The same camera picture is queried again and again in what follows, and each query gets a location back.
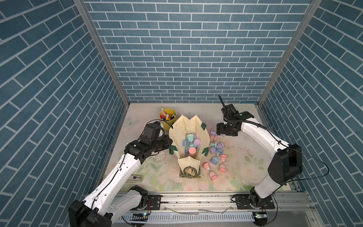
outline green fabric trim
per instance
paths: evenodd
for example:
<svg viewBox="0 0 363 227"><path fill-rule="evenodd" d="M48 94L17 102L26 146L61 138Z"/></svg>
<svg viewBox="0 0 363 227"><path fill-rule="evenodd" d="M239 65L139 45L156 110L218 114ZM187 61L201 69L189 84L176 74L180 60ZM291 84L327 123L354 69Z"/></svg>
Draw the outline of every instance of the green fabric trim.
<svg viewBox="0 0 363 227"><path fill-rule="evenodd" d="M178 151L178 149L176 148L176 146L171 145L169 148L169 154L174 154L174 151Z"/></svg>
<svg viewBox="0 0 363 227"><path fill-rule="evenodd" d="M202 127L203 130L205 130L205 128L207 127L205 123L202 123L200 126Z"/></svg>
<svg viewBox="0 0 363 227"><path fill-rule="evenodd" d="M208 156L208 153L209 153L209 148L208 147L204 148L202 154L204 154L204 156Z"/></svg>

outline floral tablecloth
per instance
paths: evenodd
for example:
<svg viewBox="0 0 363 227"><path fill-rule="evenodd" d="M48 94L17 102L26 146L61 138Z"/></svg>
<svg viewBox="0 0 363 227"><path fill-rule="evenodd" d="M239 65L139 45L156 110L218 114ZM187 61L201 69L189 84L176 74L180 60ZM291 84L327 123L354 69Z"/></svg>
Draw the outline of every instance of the floral tablecloth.
<svg viewBox="0 0 363 227"><path fill-rule="evenodd" d="M149 119L152 119L152 116L149 118L145 118L144 116L143 118L138 118L138 113L140 112L138 108L149 104L137 104L138 106L135 106L135 108L132 109L133 105L134 104L130 106L119 136L119 139L122 138L121 140L125 141L124 145L122 146L122 142L116 142L114 153L110 159L106 174L110 172L121 158L126 141L131 142L137 138L142 132L144 124L149 121ZM150 107L151 109L149 109L149 111L152 112L152 109L155 109L155 115L157 115L157 111L161 109L163 104L154 105L157 105L157 108L155 109L155 107ZM208 114L211 112L210 109L214 108L212 105L215 106L216 104L204 104L203 108L198 108L199 111L194 108L198 117L207 124L208 130L211 128L209 125L215 128L216 123L222 119L219 115L212 116L211 114ZM247 111L255 115L257 118L257 112L254 105L250 105L252 105L252 108ZM184 115L187 117L189 117L188 114L192 114L186 107L178 108L178 104L174 104L173 107L169 108L173 108L177 112L184 110ZM216 108L220 112L220 106L217 105ZM180 167L177 157L175 155L170 155L168 150L165 150L160 152L159 155L147 158L143 165L134 172L134 174L143 176L143 182L137 183L137 185L148 191L249 191L251 187L258 184L266 176L267 167L271 162L271 157L254 139L241 132L237 137L219 136L217 142L220 141L224 143L225 147L223 148L223 151L224 154L228 156L225 162L227 172L219 172L218 169L221 164L220 158L217 165L210 164L211 171L214 171L218 175L218 178L215 181L210 179L209 172L207 172L203 167L201 167L200 179L180 178ZM203 165L205 162L210 161L212 157L212 154L208 154L206 157L203 156L201 164ZM134 185L135 183L126 183L122 187L121 191L127 191ZM290 190L290 187L287 185L281 189Z"/></svg>

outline blue lid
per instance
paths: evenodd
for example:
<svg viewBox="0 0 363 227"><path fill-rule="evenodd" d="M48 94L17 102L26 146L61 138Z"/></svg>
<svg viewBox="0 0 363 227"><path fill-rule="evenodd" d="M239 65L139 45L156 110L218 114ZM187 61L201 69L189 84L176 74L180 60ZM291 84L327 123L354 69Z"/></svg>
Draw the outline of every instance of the blue lid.
<svg viewBox="0 0 363 227"><path fill-rule="evenodd" d="M217 148L216 151L218 152L218 154L223 154L222 149Z"/></svg>
<svg viewBox="0 0 363 227"><path fill-rule="evenodd" d="M218 158L217 157L213 157L212 160L211 160L211 163L213 165L217 165L218 164Z"/></svg>

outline pink lid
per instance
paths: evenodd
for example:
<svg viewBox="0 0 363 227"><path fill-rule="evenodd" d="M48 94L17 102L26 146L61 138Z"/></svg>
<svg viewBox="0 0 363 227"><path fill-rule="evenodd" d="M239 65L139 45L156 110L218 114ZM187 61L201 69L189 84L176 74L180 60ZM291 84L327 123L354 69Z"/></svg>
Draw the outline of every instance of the pink lid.
<svg viewBox="0 0 363 227"><path fill-rule="evenodd" d="M200 144L200 139L194 140L194 145L199 145L199 144Z"/></svg>
<svg viewBox="0 0 363 227"><path fill-rule="evenodd" d="M191 147L191 148L189 148L189 154L195 154L196 153L196 149L195 149L195 147Z"/></svg>

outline pink plastic cup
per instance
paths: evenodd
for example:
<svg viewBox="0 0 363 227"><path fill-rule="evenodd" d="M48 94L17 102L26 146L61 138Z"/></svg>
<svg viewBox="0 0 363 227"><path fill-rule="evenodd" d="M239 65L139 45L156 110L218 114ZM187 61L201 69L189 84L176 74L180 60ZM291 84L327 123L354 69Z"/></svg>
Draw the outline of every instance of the pink plastic cup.
<svg viewBox="0 0 363 227"><path fill-rule="evenodd" d="M222 154L221 155L221 162L224 163L226 161L226 159L227 159L227 155Z"/></svg>
<svg viewBox="0 0 363 227"><path fill-rule="evenodd" d="M210 178L212 179L212 181L214 181L215 179L217 179L218 178L218 176L216 175L216 173L215 172L210 172L209 173L209 176L210 176Z"/></svg>
<svg viewBox="0 0 363 227"><path fill-rule="evenodd" d="M219 166L219 171L220 171L221 173L225 173L225 172L227 172L226 167L225 167L223 164L221 164L221 165Z"/></svg>
<svg viewBox="0 0 363 227"><path fill-rule="evenodd" d="M207 171L210 171L211 168L209 167L209 162L206 162L203 167L207 170Z"/></svg>

